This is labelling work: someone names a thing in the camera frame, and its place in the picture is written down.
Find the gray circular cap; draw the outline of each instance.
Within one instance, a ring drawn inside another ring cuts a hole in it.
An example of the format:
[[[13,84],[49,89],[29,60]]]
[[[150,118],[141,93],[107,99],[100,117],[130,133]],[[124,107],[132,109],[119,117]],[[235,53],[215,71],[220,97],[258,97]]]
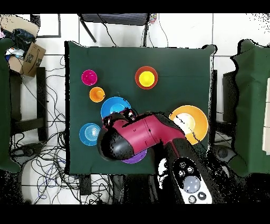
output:
[[[195,176],[187,176],[184,180],[184,191],[195,193],[200,189],[200,180]]]

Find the yellow bowl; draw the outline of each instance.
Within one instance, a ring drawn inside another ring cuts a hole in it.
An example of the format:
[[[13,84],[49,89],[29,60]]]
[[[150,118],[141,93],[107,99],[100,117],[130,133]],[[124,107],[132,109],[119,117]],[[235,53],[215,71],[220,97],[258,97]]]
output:
[[[100,87],[94,87],[90,90],[89,96],[93,102],[101,102],[105,98],[105,92]]]
[[[192,145],[202,141],[207,134],[208,120],[198,107],[191,105],[178,107],[169,118],[185,132],[187,140]]]

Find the office chair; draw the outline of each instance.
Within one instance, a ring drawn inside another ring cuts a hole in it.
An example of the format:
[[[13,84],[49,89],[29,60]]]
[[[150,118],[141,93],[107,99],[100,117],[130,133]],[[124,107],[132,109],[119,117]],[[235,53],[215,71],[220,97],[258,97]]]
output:
[[[95,37],[92,35],[85,22],[92,23],[108,23],[108,24],[122,24],[122,25],[144,25],[143,45],[146,46],[146,38],[148,31],[148,21],[150,13],[110,13],[110,14],[78,14],[80,22],[91,37],[94,43],[96,43]]]

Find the robot button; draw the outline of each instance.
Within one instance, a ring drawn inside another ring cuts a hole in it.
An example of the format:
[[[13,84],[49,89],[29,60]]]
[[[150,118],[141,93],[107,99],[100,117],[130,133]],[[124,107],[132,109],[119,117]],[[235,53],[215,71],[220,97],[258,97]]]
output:
[[[180,177],[183,177],[184,175],[185,175],[185,172],[182,171],[182,170],[180,170],[180,171],[179,171],[179,176],[180,176]]]
[[[196,197],[193,196],[193,195],[191,195],[191,196],[188,198],[188,202],[189,202],[190,204],[195,204],[196,201],[197,201],[197,199],[196,199]]]
[[[200,200],[205,200],[205,199],[206,199],[206,194],[203,193],[203,192],[199,192],[199,193],[198,193],[198,198],[199,198]]]
[[[180,167],[183,169],[185,168],[186,164],[184,162],[180,163]]]
[[[188,173],[193,173],[194,169],[192,167],[187,168]]]

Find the light blue bowl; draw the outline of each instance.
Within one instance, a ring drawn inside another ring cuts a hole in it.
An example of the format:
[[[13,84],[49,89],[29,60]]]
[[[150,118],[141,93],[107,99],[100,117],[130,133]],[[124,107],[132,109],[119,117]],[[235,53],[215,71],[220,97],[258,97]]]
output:
[[[120,112],[126,107],[131,108],[130,104],[122,97],[111,97],[107,99],[101,107],[101,117],[107,117],[113,112]]]
[[[84,145],[94,146],[97,144],[100,127],[94,123],[87,123],[82,126],[79,137]]]

